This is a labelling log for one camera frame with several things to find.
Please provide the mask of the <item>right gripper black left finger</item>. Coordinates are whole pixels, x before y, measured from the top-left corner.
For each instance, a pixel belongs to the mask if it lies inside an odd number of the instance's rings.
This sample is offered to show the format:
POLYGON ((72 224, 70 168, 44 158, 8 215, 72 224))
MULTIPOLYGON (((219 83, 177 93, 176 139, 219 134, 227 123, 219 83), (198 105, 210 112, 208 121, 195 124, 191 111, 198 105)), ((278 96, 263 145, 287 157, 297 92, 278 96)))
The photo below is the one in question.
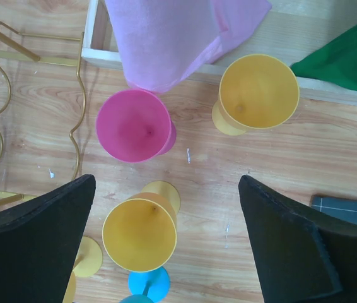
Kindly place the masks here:
POLYGON ((0 211, 0 302, 62 302, 96 189, 85 174, 0 211))

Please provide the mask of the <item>pink plastic wine glass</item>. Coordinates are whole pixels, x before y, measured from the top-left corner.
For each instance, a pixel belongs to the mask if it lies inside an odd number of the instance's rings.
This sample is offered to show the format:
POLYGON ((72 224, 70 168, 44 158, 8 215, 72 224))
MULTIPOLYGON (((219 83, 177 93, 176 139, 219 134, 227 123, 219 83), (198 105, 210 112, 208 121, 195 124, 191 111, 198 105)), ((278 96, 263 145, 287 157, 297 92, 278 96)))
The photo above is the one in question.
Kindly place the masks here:
POLYGON ((177 131, 159 97, 137 89, 109 97, 96 119, 97 138, 103 149, 122 162, 139 163, 169 152, 177 131))

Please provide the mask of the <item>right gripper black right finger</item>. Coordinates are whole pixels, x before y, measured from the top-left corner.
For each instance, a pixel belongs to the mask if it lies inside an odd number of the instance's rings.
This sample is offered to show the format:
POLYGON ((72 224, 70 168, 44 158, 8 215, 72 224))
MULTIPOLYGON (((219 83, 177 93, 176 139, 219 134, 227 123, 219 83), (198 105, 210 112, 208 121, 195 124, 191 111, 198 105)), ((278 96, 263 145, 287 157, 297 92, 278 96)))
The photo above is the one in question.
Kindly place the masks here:
POLYGON ((327 198, 307 206, 249 175, 238 184, 265 302, 357 302, 357 221, 327 198))

